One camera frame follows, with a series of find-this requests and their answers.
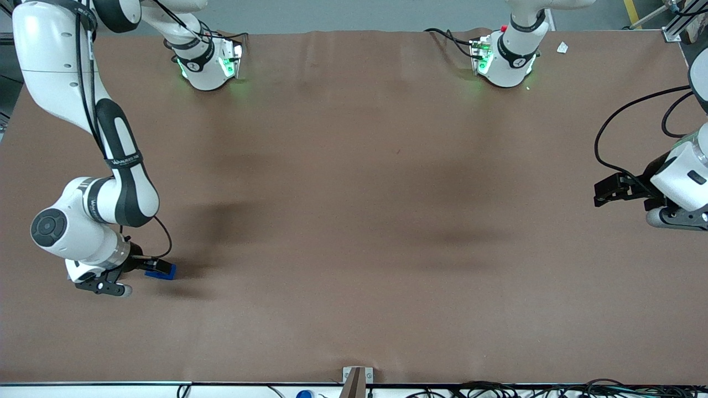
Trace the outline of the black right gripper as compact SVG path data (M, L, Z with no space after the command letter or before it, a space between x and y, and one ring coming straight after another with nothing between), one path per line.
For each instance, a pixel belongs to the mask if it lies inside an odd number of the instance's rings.
M156 272L159 275L174 275L174 264L170 264L163 259L156 259L153 256L147 256L142 259L143 254L143 249L132 242L130 236L119 235L117 256L122 262L117 268L121 274L138 269L143 262L143 270L146 273Z

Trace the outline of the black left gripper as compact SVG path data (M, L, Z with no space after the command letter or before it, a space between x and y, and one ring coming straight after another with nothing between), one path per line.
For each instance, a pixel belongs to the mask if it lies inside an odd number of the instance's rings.
M601 207L612 201L644 199L645 208L670 206L672 202L650 181L660 171L669 152L653 159L639 175L639 181L623 173L614 173L594 184L594 206Z

